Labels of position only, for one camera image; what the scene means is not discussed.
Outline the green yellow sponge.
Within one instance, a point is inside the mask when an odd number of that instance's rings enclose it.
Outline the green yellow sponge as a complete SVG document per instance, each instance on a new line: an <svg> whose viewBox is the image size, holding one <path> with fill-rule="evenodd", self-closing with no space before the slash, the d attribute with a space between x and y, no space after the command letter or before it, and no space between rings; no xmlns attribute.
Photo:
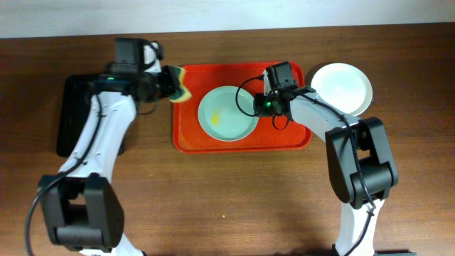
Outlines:
<svg viewBox="0 0 455 256"><path fill-rule="evenodd" d="M182 103L192 98L192 94L188 88L184 85L184 77L186 70L178 66L170 66L171 79L173 84L176 86L176 91L169 97L172 103Z"/></svg>

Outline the light green plate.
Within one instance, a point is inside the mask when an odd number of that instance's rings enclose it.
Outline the light green plate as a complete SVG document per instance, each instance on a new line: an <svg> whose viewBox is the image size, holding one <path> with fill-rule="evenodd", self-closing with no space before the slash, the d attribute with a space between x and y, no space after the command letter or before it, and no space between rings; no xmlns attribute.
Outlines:
<svg viewBox="0 0 455 256"><path fill-rule="evenodd" d="M198 121L203 131L222 142L235 142L248 137L256 128L259 118L252 114L254 97L244 89L222 86L208 92L198 106Z"/></svg>

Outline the white plate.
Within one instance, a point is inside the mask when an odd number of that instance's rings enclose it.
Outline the white plate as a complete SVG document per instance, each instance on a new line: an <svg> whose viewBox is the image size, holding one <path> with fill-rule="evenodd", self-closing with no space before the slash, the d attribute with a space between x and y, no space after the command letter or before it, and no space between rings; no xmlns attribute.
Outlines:
<svg viewBox="0 0 455 256"><path fill-rule="evenodd" d="M310 85L328 104L353 116L364 113L373 100L373 87L366 74L346 63L318 69Z"/></svg>

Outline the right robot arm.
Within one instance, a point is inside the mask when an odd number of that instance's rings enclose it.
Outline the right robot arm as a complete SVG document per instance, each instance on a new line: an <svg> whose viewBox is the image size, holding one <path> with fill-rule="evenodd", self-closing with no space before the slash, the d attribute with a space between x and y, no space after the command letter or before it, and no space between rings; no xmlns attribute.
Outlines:
<svg viewBox="0 0 455 256"><path fill-rule="evenodd" d="M382 121L346 114L310 87L256 94L254 112L258 117L285 116L325 142L329 180L341 201L341 226L332 251L375 255L378 213L398 182Z"/></svg>

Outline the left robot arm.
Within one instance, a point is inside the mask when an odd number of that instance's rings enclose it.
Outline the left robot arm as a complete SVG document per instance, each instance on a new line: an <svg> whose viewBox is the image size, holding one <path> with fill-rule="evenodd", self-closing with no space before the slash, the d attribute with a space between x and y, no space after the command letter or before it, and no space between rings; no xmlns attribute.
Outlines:
<svg viewBox="0 0 455 256"><path fill-rule="evenodd" d="M83 255L143 255L124 234L124 210L111 186L124 135L138 102L187 100L185 70L102 74L88 80L90 113L67 161L56 175L44 175L33 205L40 205L54 245Z"/></svg>

